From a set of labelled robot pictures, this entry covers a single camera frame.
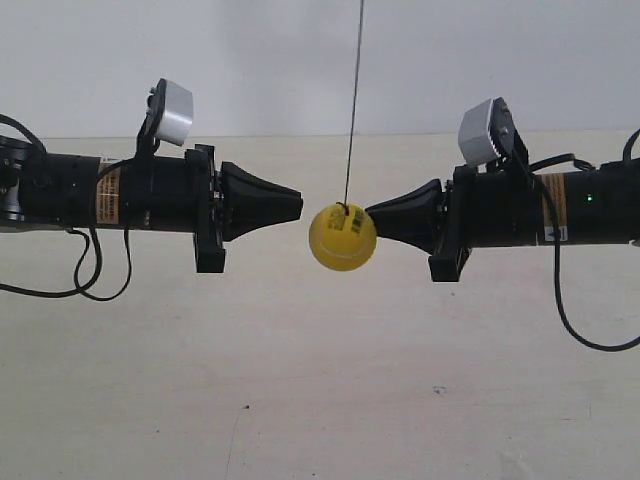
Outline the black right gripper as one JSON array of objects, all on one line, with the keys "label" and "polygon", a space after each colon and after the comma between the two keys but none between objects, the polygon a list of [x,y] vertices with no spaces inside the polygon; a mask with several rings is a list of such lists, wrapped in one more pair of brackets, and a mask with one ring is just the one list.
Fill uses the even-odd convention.
[{"label": "black right gripper", "polygon": [[428,254],[434,282],[459,282],[472,248],[464,238],[464,209],[477,176],[475,167],[458,166],[446,183],[443,216],[419,216],[436,211],[441,203],[441,181],[432,179],[398,197],[365,209],[380,238],[400,242]]}]

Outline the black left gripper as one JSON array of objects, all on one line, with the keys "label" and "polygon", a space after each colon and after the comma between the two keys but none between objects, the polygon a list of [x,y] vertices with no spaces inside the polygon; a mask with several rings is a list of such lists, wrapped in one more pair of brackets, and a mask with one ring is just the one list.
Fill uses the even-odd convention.
[{"label": "black left gripper", "polygon": [[[195,168],[193,245],[197,273],[224,272],[223,241],[230,242],[254,230],[297,221],[302,213],[303,198],[299,191],[260,178],[231,161],[223,161],[220,169],[223,203],[231,209],[223,213],[221,228],[216,212],[219,191],[214,155],[215,147],[204,144],[195,144],[186,152],[187,162]],[[278,207],[249,208],[262,204]]]}]

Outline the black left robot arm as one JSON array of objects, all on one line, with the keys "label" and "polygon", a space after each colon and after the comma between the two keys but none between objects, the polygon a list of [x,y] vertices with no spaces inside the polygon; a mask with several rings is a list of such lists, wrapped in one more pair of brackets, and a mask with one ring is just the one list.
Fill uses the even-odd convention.
[{"label": "black left robot arm", "polygon": [[1,228],[189,233],[197,272],[221,273],[226,243],[299,220],[303,198],[214,156],[214,146],[196,144],[181,157],[149,148],[118,160],[46,153],[3,137]]}]

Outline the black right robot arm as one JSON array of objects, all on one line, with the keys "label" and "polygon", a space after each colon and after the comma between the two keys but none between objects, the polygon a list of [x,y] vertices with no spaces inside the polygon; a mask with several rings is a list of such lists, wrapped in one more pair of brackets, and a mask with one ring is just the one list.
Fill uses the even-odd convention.
[{"label": "black right robot arm", "polygon": [[427,253],[433,281],[457,282],[479,248],[638,240],[639,162],[546,175],[459,166],[366,212],[379,237]]}]

